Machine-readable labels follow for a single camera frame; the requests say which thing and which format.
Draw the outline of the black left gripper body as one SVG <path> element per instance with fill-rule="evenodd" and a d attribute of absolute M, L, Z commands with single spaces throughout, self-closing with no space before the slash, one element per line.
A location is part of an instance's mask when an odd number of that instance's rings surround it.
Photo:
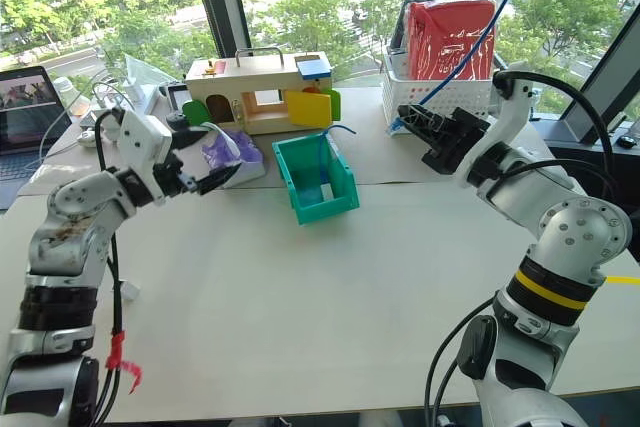
<path fill-rule="evenodd" d="M 195 178 L 184 173 L 183 166 L 183 161 L 172 150 L 162 162 L 153 165 L 153 177 L 165 197 L 172 198 L 197 191 Z"/>

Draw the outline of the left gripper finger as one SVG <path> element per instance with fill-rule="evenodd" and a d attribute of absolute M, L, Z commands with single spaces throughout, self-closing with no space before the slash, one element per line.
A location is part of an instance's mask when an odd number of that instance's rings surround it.
<path fill-rule="evenodd" d="M 210 129 L 206 126 L 189 126 L 184 129 L 174 131 L 171 139 L 172 150 L 183 150 L 196 144 L 203 139 Z"/>
<path fill-rule="evenodd" d="M 236 174 L 240 167 L 241 164 L 236 163 L 211 170 L 207 176 L 195 181 L 195 192 L 199 195 L 205 195 L 223 186 Z"/>

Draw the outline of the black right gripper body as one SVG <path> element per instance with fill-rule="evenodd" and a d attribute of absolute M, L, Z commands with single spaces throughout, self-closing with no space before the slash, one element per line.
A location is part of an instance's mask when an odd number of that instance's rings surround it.
<path fill-rule="evenodd" d="M 486 120 L 456 108 L 441 129 L 440 142 L 430 147 L 422 157 L 422 162 L 442 175 L 452 175 L 468 151 L 485 135 L 490 127 Z"/>

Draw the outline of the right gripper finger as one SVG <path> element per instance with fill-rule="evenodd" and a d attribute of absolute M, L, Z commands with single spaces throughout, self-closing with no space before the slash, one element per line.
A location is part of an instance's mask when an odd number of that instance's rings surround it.
<path fill-rule="evenodd" d="M 440 142 L 440 133 L 431 127 L 429 120 L 407 120 L 406 129 L 430 147 L 436 147 Z"/>
<path fill-rule="evenodd" d="M 397 112 L 400 121 L 407 129 L 441 129 L 446 121 L 445 117 L 418 104 L 399 105 Z"/>

